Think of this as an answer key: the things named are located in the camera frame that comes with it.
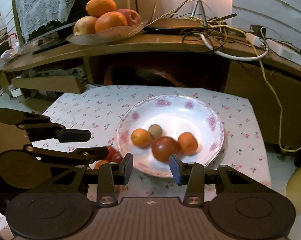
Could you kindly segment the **small orange tangerine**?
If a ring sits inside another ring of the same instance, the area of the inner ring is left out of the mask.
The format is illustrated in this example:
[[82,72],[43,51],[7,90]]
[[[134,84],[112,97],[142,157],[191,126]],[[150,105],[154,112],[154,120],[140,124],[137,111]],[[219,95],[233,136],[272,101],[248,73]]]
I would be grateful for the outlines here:
[[179,135],[178,143],[184,155],[193,155],[197,152],[198,142],[192,133],[184,132]]
[[101,165],[103,165],[103,164],[107,164],[107,163],[108,163],[108,161],[107,161],[107,160],[99,160],[99,161],[98,161],[98,162],[95,164],[95,166],[94,166],[94,170],[97,170],[97,169],[99,169]]
[[145,129],[138,128],[132,132],[131,141],[133,145],[139,148],[145,148],[151,143],[152,137]]

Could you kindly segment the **small red tomato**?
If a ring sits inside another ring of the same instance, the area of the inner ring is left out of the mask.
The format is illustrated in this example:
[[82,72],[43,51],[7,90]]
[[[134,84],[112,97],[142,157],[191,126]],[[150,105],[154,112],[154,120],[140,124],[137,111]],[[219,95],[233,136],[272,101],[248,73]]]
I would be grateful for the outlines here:
[[105,160],[108,162],[118,162],[116,160],[117,150],[113,146],[105,146],[108,149],[108,155],[105,157]]

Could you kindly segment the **large dark red tomato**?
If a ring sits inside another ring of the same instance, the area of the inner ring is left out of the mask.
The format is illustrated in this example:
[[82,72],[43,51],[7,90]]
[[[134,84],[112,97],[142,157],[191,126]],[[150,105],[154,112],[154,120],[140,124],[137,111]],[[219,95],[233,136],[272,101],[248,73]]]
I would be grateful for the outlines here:
[[168,136],[158,137],[151,143],[153,157],[161,162],[168,162],[171,154],[181,152],[179,143]]

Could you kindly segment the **brown kiwi fruit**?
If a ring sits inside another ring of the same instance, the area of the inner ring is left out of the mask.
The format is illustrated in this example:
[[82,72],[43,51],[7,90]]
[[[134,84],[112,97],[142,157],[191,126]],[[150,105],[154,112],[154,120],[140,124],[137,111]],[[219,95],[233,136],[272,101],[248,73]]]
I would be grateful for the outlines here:
[[149,127],[148,131],[153,139],[156,139],[156,138],[162,136],[162,128],[158,124],[152,124]]

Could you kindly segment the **white floral plate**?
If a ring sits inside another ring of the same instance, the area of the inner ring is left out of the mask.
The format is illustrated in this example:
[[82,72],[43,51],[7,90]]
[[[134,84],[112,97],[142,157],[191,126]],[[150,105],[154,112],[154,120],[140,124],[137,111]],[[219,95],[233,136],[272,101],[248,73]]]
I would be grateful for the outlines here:
[[116,143],[121,155],[132,153],[134,168],[147,175],[170,178],[167,162],[153,157],[151,146],[133,145],[131,134],[138,128],[149,129],[152,124],[162,128],[162,135],[178,139],[184,132],[197,139],[198,149],[193,155],[179,154],[182,161],[209,165],[218,156],[224,143],[224,126],[206,103],[182,95],[159,95],[134,105],[119,122]]

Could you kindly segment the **yellow apple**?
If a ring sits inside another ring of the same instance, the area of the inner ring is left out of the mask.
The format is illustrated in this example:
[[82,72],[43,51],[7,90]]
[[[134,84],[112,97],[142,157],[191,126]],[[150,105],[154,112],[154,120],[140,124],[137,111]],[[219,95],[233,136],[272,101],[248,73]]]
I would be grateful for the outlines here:
[[97,17],[94,16],[84,16],[80,18],[74,26],[74,35],[94,34],[96,21]]

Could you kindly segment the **front large orange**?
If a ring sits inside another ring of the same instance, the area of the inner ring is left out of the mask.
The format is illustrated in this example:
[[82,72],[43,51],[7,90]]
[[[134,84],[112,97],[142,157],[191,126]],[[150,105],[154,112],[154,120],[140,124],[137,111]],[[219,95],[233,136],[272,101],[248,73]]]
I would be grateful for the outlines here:
[[117,11],[106,12],[95,23],[95,33],[103,32],[113,27],[127,26],[127,20],[123,14]]

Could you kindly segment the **large orange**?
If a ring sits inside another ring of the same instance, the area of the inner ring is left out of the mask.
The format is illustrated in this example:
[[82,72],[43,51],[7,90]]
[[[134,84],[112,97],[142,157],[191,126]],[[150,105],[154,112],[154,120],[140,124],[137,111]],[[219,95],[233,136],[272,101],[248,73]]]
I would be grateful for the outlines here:
[[106,12],[95,23],[95,33],[103,32],[113,27],[127,26],[127,20],[123,14],[117,11]]
[[86,12],[89,16],[101,17],[103,14],[116,11],[117,5],[113,0],[90,0],[86,4]]

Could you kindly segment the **wooden tv cabinet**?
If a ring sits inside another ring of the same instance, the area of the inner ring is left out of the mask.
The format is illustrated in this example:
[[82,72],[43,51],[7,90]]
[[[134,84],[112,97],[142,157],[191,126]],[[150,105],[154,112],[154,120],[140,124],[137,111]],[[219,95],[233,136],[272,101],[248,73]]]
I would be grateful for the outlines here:
[[4,90],[18,83],[26,90],[79,92],[75,68],[92,85],[205,88],[247,98],[266,142],[301,146],[301,66],[275,53],[261,61],[230,60],[195,37],[138,34],[117,43],[68,43],[20,55],[0,70],[0,84]]

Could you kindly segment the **top large orange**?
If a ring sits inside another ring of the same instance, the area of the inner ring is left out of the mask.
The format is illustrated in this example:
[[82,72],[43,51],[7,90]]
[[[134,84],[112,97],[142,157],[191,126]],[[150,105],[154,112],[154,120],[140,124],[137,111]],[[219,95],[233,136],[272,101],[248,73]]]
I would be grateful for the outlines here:
[[89,16],[101,17],[103,14],[116,11],[117,5],[113,0],[90,0],[86,4],[86,12]]

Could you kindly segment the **red apple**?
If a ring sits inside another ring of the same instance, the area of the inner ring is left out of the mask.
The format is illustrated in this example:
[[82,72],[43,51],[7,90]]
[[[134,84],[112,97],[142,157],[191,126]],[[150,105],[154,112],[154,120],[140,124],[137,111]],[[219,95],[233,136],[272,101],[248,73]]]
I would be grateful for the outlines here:
[[127,24],[129,26],[137,25],[137,24],[141,23],[141,16],[136,11],[134,11],[132,9],[123,8],[123,9],[117,10],[117,12],[119,12],[123,16],[125,16],[125,18],[127,20]]

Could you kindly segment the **white lace cloth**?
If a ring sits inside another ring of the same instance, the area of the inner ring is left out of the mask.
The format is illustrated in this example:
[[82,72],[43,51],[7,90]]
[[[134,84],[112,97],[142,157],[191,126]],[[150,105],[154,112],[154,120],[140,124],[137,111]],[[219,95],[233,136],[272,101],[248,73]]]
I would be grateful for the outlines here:
[[14,0],[22,38],[51,22],[64,23],[68,20],[75,0]]

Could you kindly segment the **black television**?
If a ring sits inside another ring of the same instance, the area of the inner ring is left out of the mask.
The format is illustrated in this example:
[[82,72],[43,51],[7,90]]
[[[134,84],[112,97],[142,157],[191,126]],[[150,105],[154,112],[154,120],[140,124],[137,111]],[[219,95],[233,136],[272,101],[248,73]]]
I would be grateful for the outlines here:
[[12,0],[19,45],[33,42],[64,28],[69,29],[86,16],[90,0]]

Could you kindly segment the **black router with antennas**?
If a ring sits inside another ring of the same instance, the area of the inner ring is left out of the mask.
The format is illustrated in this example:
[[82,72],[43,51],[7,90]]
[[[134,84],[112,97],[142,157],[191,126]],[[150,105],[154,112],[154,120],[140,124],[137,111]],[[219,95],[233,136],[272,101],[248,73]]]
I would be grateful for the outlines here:
[[206,15],[204,9],[204,1],[196,0],[190,15],[178,14],[181,9],[190,0],[186,0],[179,7],[170,11],[156,20],[150,20],[148,24],[144,26],[143,31],[156,34],[168,34],[178,35],[183,31],[206,31],[209,28],[209,24],[213,26],[223,25],[226,20],[232,19],[237,16],[237,13],[229,14],[223,17],[209,18]]

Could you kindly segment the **white power strip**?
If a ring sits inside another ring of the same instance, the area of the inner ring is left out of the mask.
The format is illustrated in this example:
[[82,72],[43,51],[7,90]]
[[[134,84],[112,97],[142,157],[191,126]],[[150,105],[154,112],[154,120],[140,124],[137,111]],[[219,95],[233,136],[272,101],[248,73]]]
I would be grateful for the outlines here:
[[262,38],[252,33],[246,33],[246,39],[252,42],[255,47],[263,49],[268,47],[271,52],[301,66],[301,55],[276,41],[267,38],[265,43]]

